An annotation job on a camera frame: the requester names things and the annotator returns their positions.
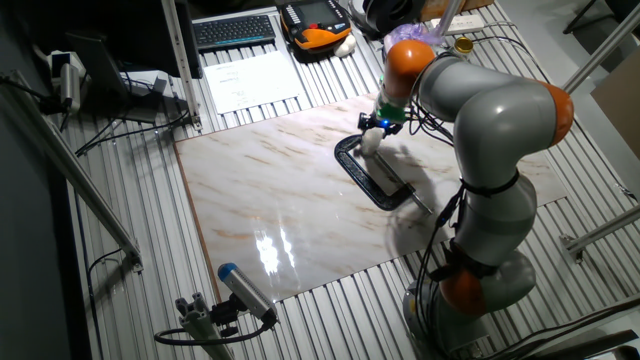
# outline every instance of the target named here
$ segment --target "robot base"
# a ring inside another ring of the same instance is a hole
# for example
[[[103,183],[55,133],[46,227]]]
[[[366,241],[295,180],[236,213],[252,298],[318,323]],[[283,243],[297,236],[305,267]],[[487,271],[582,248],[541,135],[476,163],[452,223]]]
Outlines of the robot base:
[[[424,350],[433,352],[435,355],[437,354],[435,349],[430,349],[431,344],[426,341],[426,334],[420,329],[418,323],[418,316],[421,319],[423,319],[423,316],[419,315],[417,311],[416,292],[417,281],[414,281],[409,285],[402,301],[404,318],[411,333],[421,342],[421,346],[419,346],[421,350],[424,348]],[[426,302],[430,300],[432,302],[429,306],[436,307],[432,312],[435,318],[431,319],[435,323],[434,328],[437,330],[437,334],[434,334],[433,338],[440,343],[440,347],[447,354],[461,350],[488,336],[487,330],[482,321],[479,321],[479,318],[461,315],[447,305],[440,295],[437,283],[425,283],[422,287],[422,309],[427,305]]]

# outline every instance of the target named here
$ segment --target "handheld device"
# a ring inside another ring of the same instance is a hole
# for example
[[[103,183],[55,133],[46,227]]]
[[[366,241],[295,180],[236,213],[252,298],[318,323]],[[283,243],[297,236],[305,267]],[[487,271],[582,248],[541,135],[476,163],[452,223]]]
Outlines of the handheld device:
[[[351,32],[346,11],[333,0],[309,0],[279,7],[282,30],[303,50],[330,50]]]

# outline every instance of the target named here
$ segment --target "keyboard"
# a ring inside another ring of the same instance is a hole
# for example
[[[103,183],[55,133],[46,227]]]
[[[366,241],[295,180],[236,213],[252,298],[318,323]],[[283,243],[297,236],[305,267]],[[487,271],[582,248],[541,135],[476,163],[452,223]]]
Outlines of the keyboard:
[[[269,16],[247,16],[193,24],[198,50],[239,47],[276,38]]]

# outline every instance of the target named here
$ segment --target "marble surface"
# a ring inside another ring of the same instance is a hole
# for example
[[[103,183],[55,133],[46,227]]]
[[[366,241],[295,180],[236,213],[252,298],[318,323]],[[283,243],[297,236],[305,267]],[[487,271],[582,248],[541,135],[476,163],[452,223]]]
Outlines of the marble surface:
[[[176,143],[215,273],[235,262],[275,301],[426,247],[435,216],[413,201],[378,209],[334,158],[372,107],[373,95],[361,96]],[[403,129],[379,154],[436,213],[458,189],[453,149],[426,134]],[[385,191],[398,187],[371,158],[358,161]],[[518,168],[538,205],[566,196],[543,154]]]

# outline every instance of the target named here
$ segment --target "white paper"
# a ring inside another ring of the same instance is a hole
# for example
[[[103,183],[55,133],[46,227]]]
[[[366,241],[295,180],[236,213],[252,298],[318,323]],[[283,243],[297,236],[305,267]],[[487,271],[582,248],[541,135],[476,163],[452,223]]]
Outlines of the white paper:
[[[278,51],[208,66],[204,74],[218,114],[290,99],[302,91],[295,70]]]

